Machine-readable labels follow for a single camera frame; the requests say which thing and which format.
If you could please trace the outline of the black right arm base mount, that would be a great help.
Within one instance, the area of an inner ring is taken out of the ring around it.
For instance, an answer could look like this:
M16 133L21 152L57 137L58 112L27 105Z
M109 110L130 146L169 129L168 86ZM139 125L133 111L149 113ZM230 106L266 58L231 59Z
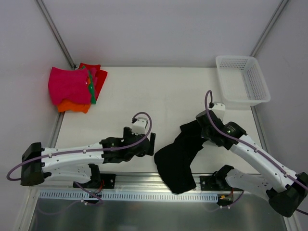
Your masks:
M202 175L199 177L202 191L231 191L232 187L226 182L227 174L234 167L224 165L220 170L215 171L210 176Z

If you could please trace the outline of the black t shirt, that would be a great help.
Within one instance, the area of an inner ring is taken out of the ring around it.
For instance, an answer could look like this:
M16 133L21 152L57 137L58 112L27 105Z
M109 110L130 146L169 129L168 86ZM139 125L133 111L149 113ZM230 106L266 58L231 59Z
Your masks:
M174 194L182 194L196 187L191 163L206 141L201 137L202 128L194 120L180 126L174 142L154 154L157 171L164 184Z

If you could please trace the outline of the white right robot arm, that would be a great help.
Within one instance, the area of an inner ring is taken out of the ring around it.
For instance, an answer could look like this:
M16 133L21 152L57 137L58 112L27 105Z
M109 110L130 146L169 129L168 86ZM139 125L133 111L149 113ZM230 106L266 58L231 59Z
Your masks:
M242 173L225 165L218 172L215 184L220 190L242 189L266 201L278 214L291 217L308 195L308 175L297 173L259 147L247 132L235 122L223 124L213 110L196 116L202 137L218 147L241 157L260 177Z

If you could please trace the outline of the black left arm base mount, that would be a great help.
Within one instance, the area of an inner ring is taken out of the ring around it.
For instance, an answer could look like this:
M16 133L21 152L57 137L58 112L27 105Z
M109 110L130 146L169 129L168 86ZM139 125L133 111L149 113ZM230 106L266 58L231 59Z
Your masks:
M90 168L90 179L85 183L74 182L73 187L78 188L78 184L84 189L114 189L116 174L100 173L99 166L88 164Z

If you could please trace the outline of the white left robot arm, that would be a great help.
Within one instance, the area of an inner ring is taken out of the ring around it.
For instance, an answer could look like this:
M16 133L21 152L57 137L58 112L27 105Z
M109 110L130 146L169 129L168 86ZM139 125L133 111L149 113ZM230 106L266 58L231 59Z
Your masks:
M85 188L100 184L100 164L119 164L133 157L154 155L156 134L136 135L123 129L123 137L109 137L100 142L72 149L44 148L31 144L22 155L22 186L36 186L44 181L71 181Z

